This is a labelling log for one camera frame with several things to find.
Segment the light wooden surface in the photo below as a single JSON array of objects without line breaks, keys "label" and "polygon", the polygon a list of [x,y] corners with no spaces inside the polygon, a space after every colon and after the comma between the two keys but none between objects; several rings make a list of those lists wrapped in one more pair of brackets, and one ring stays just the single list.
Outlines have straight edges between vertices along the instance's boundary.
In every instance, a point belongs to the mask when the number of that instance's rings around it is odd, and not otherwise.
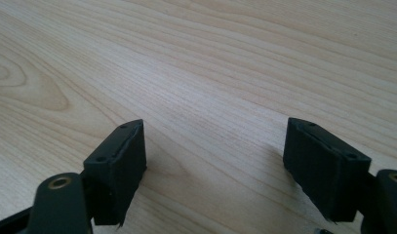
[{"label": "light wooden surface", "polygon": [[397,0],[0,0],[0,219],[141,118],[148,170],[96,233],[359,233],[283,169],[289,116],[397,169]]}]

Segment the wood grain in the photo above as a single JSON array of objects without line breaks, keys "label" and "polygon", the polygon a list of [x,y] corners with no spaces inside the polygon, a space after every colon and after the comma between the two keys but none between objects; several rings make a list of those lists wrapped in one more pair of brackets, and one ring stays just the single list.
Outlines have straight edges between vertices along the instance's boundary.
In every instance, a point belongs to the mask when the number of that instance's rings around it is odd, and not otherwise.
[{"label": "wood grain", "polygon": [[0,0],[0,219],[142,118],[118,233],[359,233],[283,169],[289,116],[397,170],[397,0]]}]

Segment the wooden table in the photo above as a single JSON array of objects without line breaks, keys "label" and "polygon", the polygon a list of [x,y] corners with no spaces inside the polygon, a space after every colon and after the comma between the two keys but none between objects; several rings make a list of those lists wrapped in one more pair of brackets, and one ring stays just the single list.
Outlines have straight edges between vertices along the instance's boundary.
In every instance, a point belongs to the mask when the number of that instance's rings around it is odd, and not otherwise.
[{"label": "wooden table", "polygon": [[117,233],[359,233],[284,170],[289,116],[397,170],[397,0],[0,0],[0,219],[141,118]]}]

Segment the table surface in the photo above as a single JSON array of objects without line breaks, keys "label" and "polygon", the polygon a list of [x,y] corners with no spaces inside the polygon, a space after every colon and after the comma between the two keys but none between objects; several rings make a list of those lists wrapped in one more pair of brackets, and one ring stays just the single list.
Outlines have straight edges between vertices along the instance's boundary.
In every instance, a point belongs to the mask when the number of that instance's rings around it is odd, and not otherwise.
[{"label": "table surface", "polygon": [[283,168],[289,116],[397,170],[397,0],[0,0],[0,219],[141,118],[117,233],[359,233]]}]

